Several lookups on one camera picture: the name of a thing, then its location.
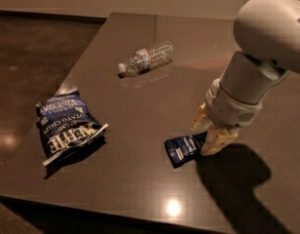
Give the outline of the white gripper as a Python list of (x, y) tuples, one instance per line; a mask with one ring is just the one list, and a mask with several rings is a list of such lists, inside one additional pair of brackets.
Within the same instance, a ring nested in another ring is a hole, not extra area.
[(261, 109), (261, 102), (250, 105), (236, 101), (220, 87), (219, 80), (215, 79), (206, 92), (206, 104), (199, 106), (191, 126), (194, 133), (208, 129), (200, 154), (214, 155), (231, 144), (238, 137), (238, 128), (249, 126)]

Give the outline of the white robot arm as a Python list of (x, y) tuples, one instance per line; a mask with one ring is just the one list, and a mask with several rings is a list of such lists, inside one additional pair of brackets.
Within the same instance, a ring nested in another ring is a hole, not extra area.
[(264, 96), (300, 74), (300, 0), (249, 0), (234, 21), (240, 47), (206, 92), (192, 129), (206, 133), (204, 156), (221, 151), (250, 125)]

